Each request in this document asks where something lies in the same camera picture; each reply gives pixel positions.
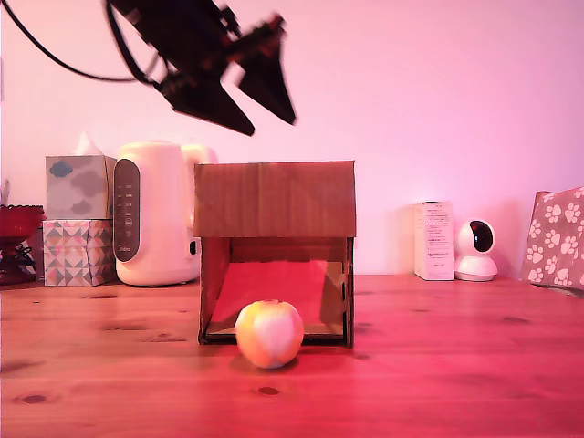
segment box opening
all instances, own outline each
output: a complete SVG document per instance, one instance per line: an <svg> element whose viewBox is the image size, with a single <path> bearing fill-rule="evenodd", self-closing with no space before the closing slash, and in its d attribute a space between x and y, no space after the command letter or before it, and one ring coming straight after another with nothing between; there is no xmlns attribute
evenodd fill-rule
<svg viewBox="0 0 584 438"><path fill-rule="evenodd" d="M239 312L262 299L296 307L305 343L352 343L352 238L203 237L201 244L202 343L235 343Z"/></svg>

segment cardboard box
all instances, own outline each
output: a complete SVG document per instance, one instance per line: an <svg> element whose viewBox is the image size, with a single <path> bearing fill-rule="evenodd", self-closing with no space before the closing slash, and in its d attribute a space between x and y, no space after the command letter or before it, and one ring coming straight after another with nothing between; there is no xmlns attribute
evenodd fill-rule
<svg viewBox="0 0 584 438"><path fill-rule="evenodd" d="M452 203L419 203L413 216L415 275L424 280L454 280Z"/></svg>
<svg viewBox="0 0 584 438"><path fill-rule="evenodd" d="M47 220L111 219L115 165L103 155L46 157Z"/></svg>
<svg viewBox="0 0 584 438"><path fill-rule="evenodd" d="M305 343L353 347L354 162L195 166L199 342L235 343L241 309L295 306Z"/></svg>
<svg viewBox="0 0 584 438"><path fill-rule="evenodd" d="M46 286L98 286L117 279L113 221L45 221Z"/></svg>

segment security camera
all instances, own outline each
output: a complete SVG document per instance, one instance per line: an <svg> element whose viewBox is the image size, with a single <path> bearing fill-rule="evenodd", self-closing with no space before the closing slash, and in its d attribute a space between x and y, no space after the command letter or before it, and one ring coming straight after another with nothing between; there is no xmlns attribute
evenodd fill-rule
<svg viewBox="0 0 584 438"><path fill-rule="evenodd" d="M454 276L467 281L489 281L495 278L496 264L489 255L494 247L495 231L488 222L466 222L455 241L458 257L454 261Z"/></svg>

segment apple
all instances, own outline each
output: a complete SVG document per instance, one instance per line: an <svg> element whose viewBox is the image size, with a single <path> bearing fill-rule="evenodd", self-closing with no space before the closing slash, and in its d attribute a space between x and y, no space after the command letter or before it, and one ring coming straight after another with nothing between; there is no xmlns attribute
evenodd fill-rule
<svg viewBox="0 0 584 438"><path fill-rule="evenodd" d="M296 357L304 324L296 308L286 301L256 301L239 312L235 338L242 354L254 365L280 368Z"/></svg>

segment camera lens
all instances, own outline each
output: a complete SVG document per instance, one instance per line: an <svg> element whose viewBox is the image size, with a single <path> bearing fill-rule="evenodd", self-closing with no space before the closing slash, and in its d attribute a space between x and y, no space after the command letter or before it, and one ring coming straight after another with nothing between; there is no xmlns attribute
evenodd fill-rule
<svg viewBox="0 0 584 438"><path fill-rule="evenodd" d="M481 221L472 221L471 230L473 230L474 248L484 253L493 246L493 233L487 224Z"/></svg>

